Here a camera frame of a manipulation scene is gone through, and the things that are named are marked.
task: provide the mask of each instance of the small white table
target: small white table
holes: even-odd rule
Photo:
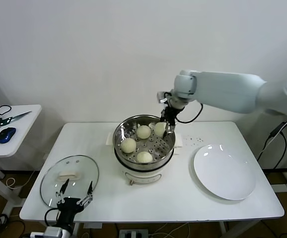
[[[87,155],[99,166],[99,181],[94,200],[75,217],[81,223],[126,222],[208,222],[243,220],[223,234],[237,237],[260,219],[284,215],[284,209],[268,183],[255,157],[233,122],[194,122],[179,124],[183,147],[162,171],[162,178],[148,185],[129,186],[121,174],[113,148],[106,146],[107,135],[118,123],[68,123],[37,177],[20,217],[43,221],[49,209],[40,197],[40,183],[47,170],[60,159],[71,155]],[[257,184],[245,200],[228,201],[214,196],[198,182],[192,171],[197,150],[207,144],[221,143],[249,161]],[[55,221],[56,212],[48,220]]]
[[[0,144],[0,158],[10,157],[16,153],[22,141],[24,140],[25,136],[27,135],[28,131],[30,130],[31,126],[33,125],[34,121],[38,117],[41,111],[41,106],[40,105],[11,106],[11,111],[2,116],[2,119],[5,119],[29,111],[32,112],[25,115],[21,119],[10,123],[9,125],[0,127],[0,132],[8,127],[16,128],[16,133],[14,134],[12,139],[6,144]],[[0,178],[3,177],[4,174],[0,171]],[[19,192],[20,189],[17,189],[17,191],[12,191],[0,181],[0,195],[8,201],[3,213],[8,215],[13,207],[21,206],[23,204],[24,201],[20,199],[17,195]]]

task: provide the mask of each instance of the computer mouse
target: computer mouse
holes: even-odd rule
[[[16,129],[14,127],[8,127],[0,131],[0,144],[5,144],[13,137]]]

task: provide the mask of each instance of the power strip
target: power strip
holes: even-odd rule
[[[148,230],[120,230],[119,238],[148,238]]]

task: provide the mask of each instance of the floor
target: floor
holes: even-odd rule
[[[30,175],[7,175],[3,181],[7,178],[14,177],[16,179],[16,185],[24,184]],[[30,182],[24,186],[21,190],[20,197],[25,198],[32,187],[37,175],[34,175]],[[271,183],[284,183],[286,180],[281,174],[270,174],[268,179]],[[281,201],[284,209],[285,216],[279,219],[265,220],[265,223],[279,236],[281,233],[287,233],[287,193],[278,194],[278,198]],[[0,196],[0,213],[2,212],[6,201]],[[18,214],[20,208],[14,209],[10,217],[11,221],[20,220]],[[25,232],[30,233],[32,231],[42,232],[45,227],[38,222],[24,222]],[[228,227],[233,227],[237,222],[229,222],[226,225]],[[149,233],[154,233],[158,228],[162,227],[164,224],[117,224],[118,229],[148,229]],[[179,227],[182,224],[173,223],[167,224],[163,229],[158,232],[168,233],[171,230]],[[19,222],[14,222],[8,225],[8,227],[0,233],[0,238],[18,238],[22,232],[23,225]],[[182,228],[171,233],[175,238],[186,238],[188,236],[188,226],[185,225]],[[88,238],[89,229],[80,228],[78,232],[79,238]],[[154,238],[163,238],[165,235],[154,235]],[[190,223],[190,238],[218,238],[220,236],[219,225],[217,222],[212,223]],[[91,238],[116,238],[117,229],[115,224],[103,224],[103,228],[100,230],[92,229]],[[274,238],[275,236],[272,232],[262,223],[259,222],[257,225],[253,226],[251,229],[243,233],[240,238]]]

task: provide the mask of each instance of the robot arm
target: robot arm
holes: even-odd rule
[[[191,101],[235,113],[251,113],[262,107],[270,112],[287,114],[287,83],[266,82],[257,75],[198,72],[183,70],[174,80],[170,92],[158,92],[165,108],[161,121],[173,132],[176,116]]]

